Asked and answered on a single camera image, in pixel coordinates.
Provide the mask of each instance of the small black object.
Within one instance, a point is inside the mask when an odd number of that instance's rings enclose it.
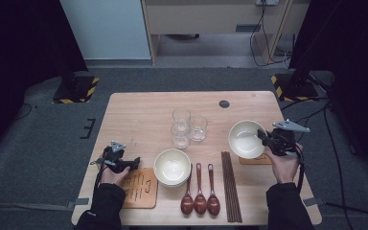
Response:
[[[230,103],[226,100],[222,100],[219,102],[219,106],[222,107],[222,108],[227,108],[229,107]]]
[[[103,150],[103,158],[99,158],[97,161],[91,164],[102,164],[107,165],[114,173],[121,173],[127,166],[130,166],[130,171],[137,170],[139,168],[140,157],[137,157],[133,161],[124,161],[124,150],[119,149],[113,151],[113,148],[108,146]]]
[[[274,128],[267,135],[258,130],[258,137],[262,140],[262,144],[271,149],[273,154],[278,156],[292,155],[300,158],[296,149],[295,135],[293,131]]]

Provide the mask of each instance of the wooden chopsticks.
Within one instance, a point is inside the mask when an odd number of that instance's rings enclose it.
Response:
[[[227,151],[220,153],[222,158],[223,185],[225,188],[226,213],[228,222],[242,222],[241,207],[236,190],[231,155]]]

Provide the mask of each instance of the dark round button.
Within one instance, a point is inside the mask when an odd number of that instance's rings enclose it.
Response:
[[[222,108],[227,108],[229,107],[230,103],[226,100],[222,100],[219,102],[219,106],[222,107]]]

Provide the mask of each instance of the wooden cutting board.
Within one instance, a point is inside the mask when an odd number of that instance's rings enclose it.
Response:
[[[130,172],[122,189],[126,199],[123,208],[154,208],[157,198],[158,180],[153,169],[138,169]]]
[[[239,157],[242,165],[271,165],[271,160],[264,153],[254,159],[244,159]]]

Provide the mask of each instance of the person's hand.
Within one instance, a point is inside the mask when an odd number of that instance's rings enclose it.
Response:
[[[298,150],[302,150],[303,146],[297,143]],[[299,160],[293,156],[277,156],[274,155],[269,147],[264,147],[265,155],[270,158],[273,173],[276,176],[277,183],[285,184],[294,181],[294,176],[297,174],[297,169],[299,166]]]
[[[119,187],[122,187],[122,182],[129,173],[129,169],[130,167],[126,167],[122,172],[115,173],[110,168],[106,167],[106,169],[103,170],[100,184],[115,184]]]

